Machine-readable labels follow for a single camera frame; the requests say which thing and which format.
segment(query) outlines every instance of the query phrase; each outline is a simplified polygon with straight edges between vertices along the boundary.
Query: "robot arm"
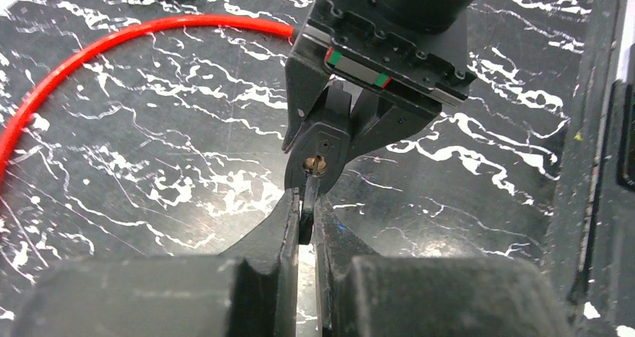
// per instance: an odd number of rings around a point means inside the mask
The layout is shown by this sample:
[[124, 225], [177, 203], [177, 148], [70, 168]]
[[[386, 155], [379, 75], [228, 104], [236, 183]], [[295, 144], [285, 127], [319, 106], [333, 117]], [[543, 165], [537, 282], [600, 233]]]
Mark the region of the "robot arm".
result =
[[[285, 67], [285, 188], [303, 196], [313, 174], [324, 194], [352, 159], [467, 99], [476, 79], [467, 71], [471, 1], [316, 0]], [[362, 89], [354, 105], [338, 79]]]

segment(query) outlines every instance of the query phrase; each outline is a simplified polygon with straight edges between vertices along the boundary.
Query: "white speck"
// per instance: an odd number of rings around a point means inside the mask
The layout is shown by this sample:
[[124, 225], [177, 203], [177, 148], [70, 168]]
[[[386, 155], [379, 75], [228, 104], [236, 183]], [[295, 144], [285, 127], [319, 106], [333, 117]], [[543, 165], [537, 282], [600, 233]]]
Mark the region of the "white speck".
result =
[[[180, 204], [181, 202], [188, 202], [190, 199], [192, 199], [192, 188], [194, 187], [194, 182], [192, 181], [191, 178], [189, 177], [185, 177], [183, 179], [183, 181], [176, 181], [174, 182], [172, 185], [164, 185], [163, 182], [165, 181], [165, 177], [157, 177], [154, 179], [154, 184], [156, 186], [156, 189], [153, 188], [150, 191], [150, 195], [148, 196], [148, 198], [152, 199], [152, 200], [161, 200], [166, 204], [169, 204], [170, 206], [176, 206], [178, 204]], [[170, 201], [166, 198], [163, 198], [160, 194], [159, 194], [159, 190], [164, 190], [164, 189], [176, 189], [178, 191], [178, 196], [176, 197], [176, 199], [174, 201]]]
[[315, 320], [317, 320], [317, 319], [318, 319], [318, 317], [317, 317], [317, 316], [311, 316], [311, 315], [308, 315], [308, 314], [307, 314], [304, 310], [302, 310], [302, 309], [298, 309], [298, 312], [299, 312], [299, 313], [300, 313], [300, 315], [304, 318], [304, 321], [305, 321], [305, 322], [306, 322], [306, 321], [315, 321]]
[[335, 204], [333, 205], [333, 210], [336, 208], [348, 208], [348, 207], [360, 207], [360, 206], [366, 206], [366, 204], [360, 204], [359, 202], [357, 202], [356, 204]]
[[635, 337], [635, 329], [629, 326], [618, 326], [616, 331], [618, 337]]
[[24, 74], [26, 75], [26, 78], [31, 82], [31, 84], [35, 85], [35, 82], [33, 82], [33, 77], [31, 76], [31, 71], [24, 70]]
[[41, 117], [39, 114], [33, 114], [33, 129], [47, 131], [51, 124], [48, 120]]
[[599, 318], [600, 314], [590, 302], [587, 302], [584, 304], [584, 317], [592, 320], [593, 318]]
[[17, 267], [23, 266], [26, 261], [28, 261], [28, 243], [25, 241], [20, 241], [20, 247], [22, 247], [19, 251], [15, 251], [16, 257], [13, 258], [13, 262], [11, 262], [11, 266], [15, 269]]
[[7, 58], [2, 54], [0, 54], [0, 64], [9, 66], [9, 60], [7, 60]]
[[189, 69], [189, 75], [186, 76], [185, 81], [189, 81], [192, 77], [196, 76], [196, 71], [198, 71], [198, 69], [200, 68], [201, 68], [200, 65], [192, 66]]
[[16, 315], [11, 311], [4, 311], [2, 315], [0, 315], [0, 320], [12, 320], [16, 317]]
[[10, 231], [4, 227], [4, 220], [0, 219], [0, 234], [8, 234]]
[[37, 229], [37, 226], [26, 226], [24, 227], [24, 231], [30, 232], [32, 234], [39, 234], [40, 230]]
[[216, 269], [216, 272], [222, 272], [224, 270], [227, 270], [227, 267], [233, 267], [233, 266], [234, 266], [234, 262], [233, 261], [226, 261], [224, 264], [220, 265]]
[[207, 86], [198, 86], [197, 89], [198, 89], [198, 92], [204, 95], [215, 97], [217, 99], [222, 99], [227, 97], [227, 94], [223, 94], [222, 92], [220, 92], [220, 88], [216, 88], [216, 90], [212, 90], [211, 88], [208, 88]]
[[71, 240], [81, 240], [82, 242], [86, 243], [88, 245], [88, 248], [90, 249], [90, 254], [94, 255], [95, 253], [95, 245], [93, 244], [93, 241], [89, 240], [88, 238], [82, 236], [81, 234], [65, 234], [65, 233], [60, 233], [60, 236], [62, 237], [66, 237], [66, 238], [70, 238]]

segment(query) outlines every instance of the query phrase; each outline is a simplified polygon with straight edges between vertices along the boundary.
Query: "marble countertop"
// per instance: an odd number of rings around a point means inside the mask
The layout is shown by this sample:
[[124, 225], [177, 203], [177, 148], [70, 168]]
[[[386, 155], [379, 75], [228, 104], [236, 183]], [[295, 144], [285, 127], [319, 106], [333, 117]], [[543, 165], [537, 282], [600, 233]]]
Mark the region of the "marble countertop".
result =
[[[73, 52], [160, 16], [303, 22], [314, 0], [19, 0], [0, 12], [0, 122]], [[349, 163], [330, 199], [379, 252], [540, 264], [592, 0], [476, 0], [470, 99]], [[42, 270], [82, 255], [216, 253], [282, 194], [291, 43], [232, 28], [151, 34], [86, 64], [40, 108], [0, 197], [0, 330]], [[300, 336], [316, 327], [300, 256]]]

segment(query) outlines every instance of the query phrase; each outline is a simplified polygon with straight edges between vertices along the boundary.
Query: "red tube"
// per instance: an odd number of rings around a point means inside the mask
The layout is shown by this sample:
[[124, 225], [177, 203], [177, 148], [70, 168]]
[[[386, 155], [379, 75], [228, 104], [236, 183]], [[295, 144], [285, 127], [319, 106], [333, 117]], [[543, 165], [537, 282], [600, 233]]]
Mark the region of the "red tube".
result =
[[0, 184], [2, 183], [4, 171], [7, 168], [7, 163], [11, 158], [13, 149], [22, 134], [22, 129], [26, 127], [33, 113], [37, 111], [49, 94], [71, 73], [102, 52], [128, 40], [132, 40], [135, 37], [149, 32], [168, 30], [171, 28], [183, 28], [185, 26], [232, 26], [235, 28], [266, 32], [282, 37], [291, 37], [294, 33], [292, 26], [263, 19], [226, 15], [186, 15], [166, 17], [143, 22], [139, 25], [131, 25], [121, 31], [116, 31], [102, 37], [61, 63], [44, 78], [42, 82], [37, 84], [33, 91], [31, 91], [22, 102], [16, 114], [9, 120], [7, 127], [0, 137]]

